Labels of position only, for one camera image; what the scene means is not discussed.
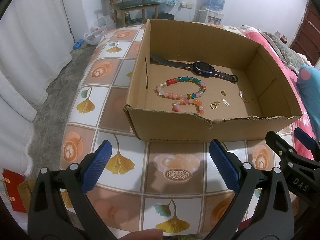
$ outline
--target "wooden chair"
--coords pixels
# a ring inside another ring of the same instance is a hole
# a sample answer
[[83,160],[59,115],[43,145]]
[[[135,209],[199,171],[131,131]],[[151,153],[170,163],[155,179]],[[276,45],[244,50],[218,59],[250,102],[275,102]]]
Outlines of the wooden chair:
[[114,15],[115,15],[115,21],[116,21],[116,27],[118,28],[118,17],[117,17],[117,11],[121,12],[121,18],[122,18],[122,25],[125,27],[125,12],[128,11],[134,11],[134,10],[140,10],[142,9],[142,23],[146,22],[145,19],[145,9],[147,8],[155,8],[155,19],[158,18],[158,2],[151,1],[151,0],[130,0],[124,2],[117,3],[116,0],[113,0],[113,9],[114,9]]

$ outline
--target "smartwatch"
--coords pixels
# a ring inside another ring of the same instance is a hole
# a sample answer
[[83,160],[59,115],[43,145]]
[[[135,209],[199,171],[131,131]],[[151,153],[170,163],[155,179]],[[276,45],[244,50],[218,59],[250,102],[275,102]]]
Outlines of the smartwatch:
[[213,68],[213,66],[202,61],[196,61],[194,63],[182,63],[177,61],[166,60],[164,58],[158,57],[155,54],[151,54],[151,58],[154,61],[161,63],[162,65],[188,69],[203,77],[217,77],[224,80],[228,80],[231,83],[238,82],[238,77],[236,75],[229,75],[227,73],[217,71]]

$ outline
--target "chair leg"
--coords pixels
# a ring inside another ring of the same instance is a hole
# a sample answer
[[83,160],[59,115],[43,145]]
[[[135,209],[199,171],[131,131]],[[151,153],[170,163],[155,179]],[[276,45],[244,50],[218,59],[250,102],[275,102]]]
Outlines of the chair leg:
[[145,15],[144,15],[144,9],[142,9],[142,23],[146,23]]
[[155,7],[155,19],[158,19],[158,6]]
[[122,27],[125,27],[125,16],[124,16],[124,11],[121,11],[121,20],[122,20]]
[[113,10],[114,10],[113,14],[115,15],[116,28],[119,28],[117,11],[115,9],[113,9]]

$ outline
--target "beaded bracelet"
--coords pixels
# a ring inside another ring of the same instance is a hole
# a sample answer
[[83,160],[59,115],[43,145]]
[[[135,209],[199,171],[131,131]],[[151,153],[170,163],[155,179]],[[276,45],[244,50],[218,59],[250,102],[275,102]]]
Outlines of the beaded bracelet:
[[[181,95],[181,94],[178,95],[178,94],[173,94],[173,93],[168,93],[168,92],[163,91],[164,87],[169,86],[171,84],[176,84],[178,82],[192,82],[192,83],[200,85],[201,88],[196,93],[185,94],[185,95]],[[200,102],[200,101],[198,101],[198,99],[196,99],[196,98],[202,96],[204,91],[206,90],[204,82],[202,82],[200,79],[193,78],[193,77],[178,77],[178,78],[174,78],[174,79],[172,78],[170,80],[167,80],[166,82],[160,83],[157,86],[156,90],[160,96],[179,99],[179,101],[176,101],[174,103],[175,111],[184,112],[182,109],[180,109],[180,105],[194,104],[194,105],[198,106],[199,114],[204,114],[204,111],[203,111],[204,108],[202,106],[202,102]]]

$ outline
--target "pink blanket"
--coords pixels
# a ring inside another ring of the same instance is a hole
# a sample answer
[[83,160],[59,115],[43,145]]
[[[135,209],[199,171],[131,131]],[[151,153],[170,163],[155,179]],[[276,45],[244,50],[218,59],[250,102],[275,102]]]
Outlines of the pink blanket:
[[[292,130],[294,130],[297,127],[300,127],[301,129],[303,129],[308,135],[310,135],[311,137],[315,138],[315,134],[313,133],[311,124],[310,124],[310,119],[309,116],[307,114],[307,111],[301,101],[299,92],[297,90],[297,76],[296,74],[291,71],[290,69],[287,69],[285,67],[285,65],[283,64],[283,62],[281,61],[281,59],[278,57],[278,55],[276,54],[276,52],[272,49],[272,47],[270,46],[270,44],[267,42],[267,40],[259,33],[259,31],[255,28],[249,27],[249,26],[242,26],[240,28],[243,32],[243,34],[249,38],[250,40],[256,41],[258,43],[260,43],[263,47],[265,47],[265,49],[271,54],[271,56],[273,57],[273,59],[278,63],[280,69],[282,70],[282,72],[284,73],[284,75],[286,76],[289,84],[292,87],[292,90],[299,102],[301,111],[302,111],[302,117],[295,121],[293,124],[291,124]],[[311,152],[305,148],[305,146],[302,145],[302,143],[300,143],[296,138],[294,138],[294,146],[295,149],[297,151],[297,153],[301,156],[307,157],[309,159],[313,160],[313,156],[311,154]]]

